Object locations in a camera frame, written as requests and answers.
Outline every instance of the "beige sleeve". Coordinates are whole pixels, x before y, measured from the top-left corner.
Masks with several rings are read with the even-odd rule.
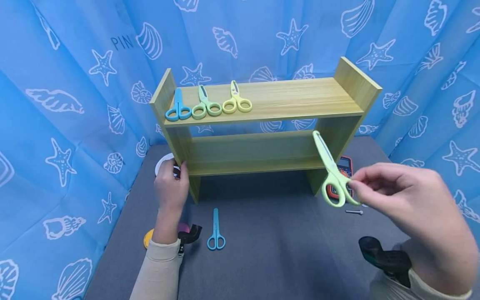
[[[133,286],[130,300],[176,300],[179,270],[180,240],[170,245],[150,240],[144,263]]]
[[[387,277],[383,271],[379,271],[375,279],[370,283],[370,298],[372,300],[466,300],[472,295],[472,291],[461,296],[448,296],[429,287],[423,280],[410,269],[410,288]]]

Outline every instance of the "orange multimeter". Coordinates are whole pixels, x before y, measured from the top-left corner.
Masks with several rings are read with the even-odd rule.
[[[338,170],[344,176],[350,178],[353,175],[353,165],[352,159],[347,156],[342,156],[338,161],[337,165]],[[353,190],[347,185],[347,190],[350,193],[350,196],[353,197]],[[327,195],[331,198],[338,199],[338,194],[336,193],[336,189],[331,186],[330,184],[327,185]]]

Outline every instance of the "shelf board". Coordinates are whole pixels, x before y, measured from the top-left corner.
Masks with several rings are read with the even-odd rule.
[[[192,138],[191,176],[324,168],[312,131]]]
[[[165,127],[218,125],[238,122],[316,119],[322,117],[360,116],[364,111],[332,77],[306,80],[272,81],[238,84],[240,95],[252,102],[248,113],[207,116],[201,120],[188,118],[170,122]],[[223,103],[230,99],[230,84],[206,85],[211,102]],[[181,87],[184,105],[199,104],[198,87]]]

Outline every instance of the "scissors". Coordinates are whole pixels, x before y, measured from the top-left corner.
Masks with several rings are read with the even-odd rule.
[[[210,241],[213,240],[214,245],[213,247],[210,246]],[[221,246],[218,245],[218,240],[223,240],[223,244]],[[220,223],[218,222],[218,208],[213,209],[213,234],[207,241],[207,247],[210,250],[221,250],[225,247],[225,238],[220,235]]]
[[[192,115],[192,110],[188,106],[183,105],[181,90],[177,87],[175,90],[175,95],[173,97],[173,106],[171,109],[167,110],[165,113],[165,118],[170,122],[175,122],[180,120],[186,120]]]
[[[205,87],[202,84],[198,86],[198,97],[200,98],[200,104],[192,108],[192,117],[195,120],[203,119],[207,115],[207,112],[210,116],[214,117],[222,113],[220,103],[208,101],[207,91],[205,91]]]
[[[235,80],[232,80],[230,83],[230,96],[232,96],[232,98],[225,101],[222,105],[224,113],[232,114],[237,110],[237,107],[241,112],[249,112],[252,110],[251,101],[240,97],[240,90]]]
[[[317,130],[313,131],[313,140],[315,141],[315,145],[317,146],[318,153],[320,154],[320,158],[324,162],[325,169],[328,172],[327,178],[322,184],[322,195],[327,202],[328,205],[333,207],[342,207],[345,204],[345,199],[353,205],[360,205],[357,201],[355,201],[347,190],[347,184],[351,181],[350,178],[345,177],[336,166],[336,163],[328,150],[325,141],[321,137],[320,133]],[[338,203],[333,203],[330,198],[328,198],[326,188],[327,185],[332,185],[338,193]]]

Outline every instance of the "black clamp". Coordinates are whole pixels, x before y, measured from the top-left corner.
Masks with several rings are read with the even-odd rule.
[[[198,226],[193,224],[192,228],[190,229],[190,232],[184,232],[180,231],[179,232],[179,239],[180,239],[180,249],[179,249],[179,255],[183,255],[183,246],[186,244],[191,244],[198,240],[200,237],[200,233],[202,232],[202,226]]]
[[[385,275],[396,279],[401,285],[410,288],[408,271],[412,262],[405,251],[384,251],[379,240],[373,237],[363,237],[359,240],[363,258],[380,270]]]

